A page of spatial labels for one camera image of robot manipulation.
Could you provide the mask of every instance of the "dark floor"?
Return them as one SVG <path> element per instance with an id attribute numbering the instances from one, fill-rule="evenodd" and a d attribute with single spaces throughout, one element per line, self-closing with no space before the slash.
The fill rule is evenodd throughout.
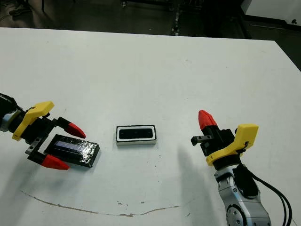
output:
<path id="1" fill-rule="evenodd" d="M 72 0 L 45 0 L 43 13 L 41 0 L 30 0 L 32 13 L 14 18 L 8 16 L 14 2 L 0 0 L 0 3 L 0 27 L 171 35 L 175 15 L 168 7 L 134 2 L 128 2 L 122 8 L 120 0 L 77 0 L 76 3 Z M 203 19 L 201 13 L 182 12 L 180 35 L 207 37 Z M 275 40 L 301 70 L 301 32 L 271 23 L 245 23 L 253 39 Z M 223 17 L 220 32 L 224 38 L 244 38 L 238 20 L 232 16 Z"/>

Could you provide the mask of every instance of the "white wall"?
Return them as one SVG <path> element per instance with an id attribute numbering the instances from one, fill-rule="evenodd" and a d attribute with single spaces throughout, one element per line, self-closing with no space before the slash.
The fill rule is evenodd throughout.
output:
<path id="1" fill-rule="evenodd" d="M 301 25 L 301 0 L 245 0 L 242 9 L 246 15 L 285 20 L 293 19 Z"/>

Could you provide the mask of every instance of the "table surface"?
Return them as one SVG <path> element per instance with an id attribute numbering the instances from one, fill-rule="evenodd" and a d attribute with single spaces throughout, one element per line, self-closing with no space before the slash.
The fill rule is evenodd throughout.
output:
<path id="1" fill-rule="evenodd" d="M 93 168 L 58 171 L 1 133 L 1 225 L 226 226 L 215 170 L 190 143 L 200 109 L 223 129 L 260 126 L 242 161 L 301 224 L 301 73 L 275 42 L 1 28 L 0 58 L 2 93 L 23 108 L 52 100 L 50 118 L 101 147 Z M 155 124 L 157 144 L 117 147 L 116 126 L 133 124 Z M 259 187 L 281 225 L 279 198 Z"/>

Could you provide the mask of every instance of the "reflective plastic wrap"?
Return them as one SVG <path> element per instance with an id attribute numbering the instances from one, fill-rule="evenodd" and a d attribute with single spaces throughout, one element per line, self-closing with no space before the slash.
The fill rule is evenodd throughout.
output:
<path id="1" fill-rule="evenodd" d="M 92 167 L 99 152 L 99 145 L 86 140 L 56 134 L 45 150 L 62 161 L 81 166 Z"/>

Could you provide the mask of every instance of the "black cable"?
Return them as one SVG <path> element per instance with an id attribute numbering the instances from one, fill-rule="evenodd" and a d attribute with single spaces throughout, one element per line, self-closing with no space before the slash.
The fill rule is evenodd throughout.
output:
<path id="1" fill-rule="evenodd" d="M 278 195 L 278 196 L 279 196 L 279 198 L 280 198 L 280 200 L 282 202 L 283 209 L 284 209 L 284 217 L 283 217 L 283 224 L 282 224 L 282 226 L 285 226 L 285 223 L 286 223 L 286 207 L 285 207 L 285 203 L 283 201 L 283 198 L 280 195 Z"/>
<path id="2" fill-rule="evenodd" d="M 279 198 L 280 198 L 280 200 L 281 200 L 281 202 L 282 202 L 282 205 L 283 205 L 283 209 L 284 209 L 284 221 L 283 221 L 283 224 L 282 224 L 282 226 L 290 226 L 290 224 L 291 224 L 291 221 L 292 221 L 292 207 L 291 207 L 291 205 L 290 205 L 290 203 L 289 203 L 289 201 L 288 201 L 288 199 L 278 190 L 278 189 L 276 189 L 275 187 L 273 187 L 272 185 L 270 185 L 269 183 L 267 183 L 267 182 L 265 182 L 264 180 L 262 180 L 262 179 L 260 179 L 259 177 L 257 177 L 256 175 L 254 175 L 245 165 L 243 165 L 242 164 L 242 162 L 241 162 L 241 160 L 240 160 L 240 154 L 242 153 L 242 152 L 244 152 L 245 151 L 245 149 L 243 148 L 242 150 L 239 150 L 238 151 L 238 158 L 239 158 L 239 164 L 242 166 L 242 167 L 244 167 L 245 168 L 245 170 L 251 175 L 251 177 L 253 178 L 253 179 L 255 179 L 255 180 L 257 180 L 257 181 L 259 181 L 260 183 L 262 183 L 263 185 L 265 185 L 267 188 L 269 188 L 270 190 L 272 190 L 273 192 L 275 192 L 278 196 L 279 196 Z M 285 207 L 285 202 L 286 202 L 286 204 L 287 204 L 287 207 L 288 207 L 288 218 L 287 218 L 287 223 L 286 223 L 286 207 Z"/>
<path id="3" fill-rule="evenodd" d="M 258 178 L 251 171 L 249 171 L 249 173 L 251 174 L 251 176 L 255 180 L 259 181 L 260 183 L 262 183 L 263 185 L 265 185 L 266 187 L 268 187 L 269 189 L 271 189 L 273 192 L 275 192 L 278 196 L 281 196 L 284 199 L 284 201 L 286 202 L 287 207 L 288 207 L 288 218 L 287 218 L 287 224 L 286 225 L 289 226 L 291 224 L 291 221 L 292 221 L 292 207 L 291 207 L 288 199 L 278 189 L 276 189 L 275 187 L 273 187 L 269 183 L 265 182 L 264 180 Z"/>

